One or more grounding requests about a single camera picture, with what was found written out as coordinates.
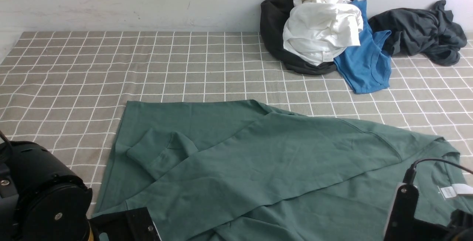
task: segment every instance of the pile of clothes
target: pile of clothes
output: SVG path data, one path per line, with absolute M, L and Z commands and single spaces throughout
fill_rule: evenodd
M 310 75 L 337 69 L 355 93 L 370 93 L 389 87 L 394 54 L 423 53 L 445 66 L 459 61 L 466 36 L 445 3 L 368 20 L 366 0 L 265 0 L 261 36 L 287 69 Z

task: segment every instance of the seam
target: seam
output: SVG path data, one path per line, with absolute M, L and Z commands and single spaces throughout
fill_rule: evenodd
M 396 155 L 397 155 L 397 158 L 402 162 L 402 157 L 401 155 L 399 154 L 399 152 L 389 143 L 387 142 L 385 139 L 383 139 L 382 137 L 380 137 L 379 135 L 373 133 L 373 132 L 370 132 L 370 131 L 363 131 L 361 130 L 360 128 L 357 128 L 355 125 L 352 125 L 351 123 L 348 123 L 347 121 L 343 120 L 343 119 L 340 119 L 340 118 L 336 118 L 337 120 L 339 121 L 342 121 L 343 123 L 345 123 L 346 125 L 348 126 L 351 126 L 352 128 L 360 131 L 361 133 L 365 133 L 365 134 L 370 134 L 370 135 L 373 135 L 374 137 L 377 137 L 378 140 L 382 141 L 384 144 L 386 144 L 389 148 L 392 149 L 392 151 L 396 152 Z

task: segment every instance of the green fabric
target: green fabric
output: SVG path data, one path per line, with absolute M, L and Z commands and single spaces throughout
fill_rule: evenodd
M 417 159 L 459 153 L 443 138 L 310 118 L 257 101 L 128 102 L 96 215 L 147 206 L 163 241 L 381 240 L 394 190 Z M 459 170 L 423 162 L 416 217 L 447 224 Z

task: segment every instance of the cable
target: cable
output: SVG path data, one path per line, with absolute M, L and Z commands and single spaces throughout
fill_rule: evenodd
M 470 170 L 466 167 L 463 167 L 459 164 L 456 164 L 454 162 L 449 162 L 448 160 L 438 159 L 438 158 L 425 158 L 425 159 L 416 160 L 411 165 L 411 167 L 409 167 L 409 169 L 407 169 L 406 174 L 404 175 L 404 179 L 402 180 L 402 182 L 405 183 L 405 184 L 411 184 L 412 185 L 414 183 L 414 178 L 415 178 L 415 174 L 416 174 L 417 165 L 421 162 L 426 162 L 428 160 L 431 160 L 431 161 L 434 161 L 434 162 L 444 162 L 444 163 L 453 165 L 454 167 L 460 168 L 461 170 L 463 170 L 465 172 L 473 174 L 472 170 Z
M 11 145 L 10 140 L 8 140 L 8 138 L 3 134 L 1 130 L 0 138 L 5 142 L 6 145 L 3 150 L 9 149 L 9 151 L 7 150 L 5 153 L 3 152 L 3 150 L 0 150 L 0 163 L 2 163 L 5 162 L 8 158 L 10 158 L 10 155 L 13 152 L 13 146 Z

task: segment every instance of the blue t-shirt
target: blue t-shirt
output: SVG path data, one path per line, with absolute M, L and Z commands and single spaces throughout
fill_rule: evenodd
M 390 30 L 373 33 L 366 16 L 366 0 L 351 3 L 361 10 L 363 31 L 360 46 L 350 46 L 334 59 L 338 72 L 356 94 L 371 93 L 389 88 L 391 56 L 382 51 Z

